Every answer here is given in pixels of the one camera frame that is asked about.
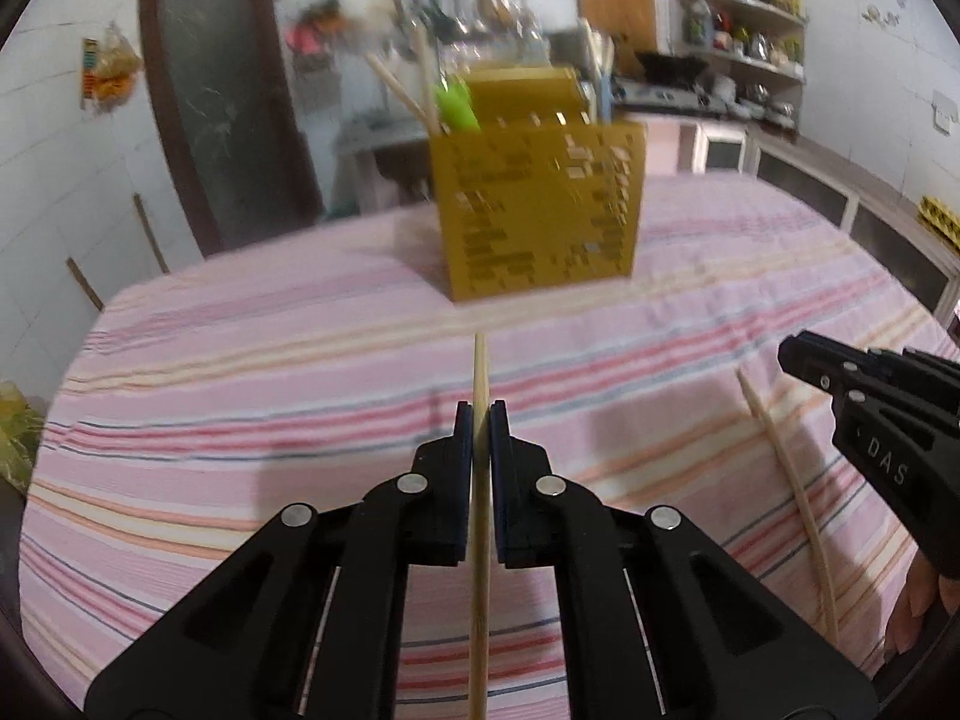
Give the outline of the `right hand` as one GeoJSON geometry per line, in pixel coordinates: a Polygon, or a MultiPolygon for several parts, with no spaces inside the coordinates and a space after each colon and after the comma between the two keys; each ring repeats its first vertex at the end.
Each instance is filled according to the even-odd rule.
{"type": "Polygon", "coordinates": [[[939,572],[921,551],[916,553],[907,573],[907,580],[896,599],[887,622],[884,642],[884,658],[907,653],[918,642],[923,629],[923,619],[936,601],[940,601],[947,613],[957,611],[952,598],[952,584],[940,578],[939,572]]]}

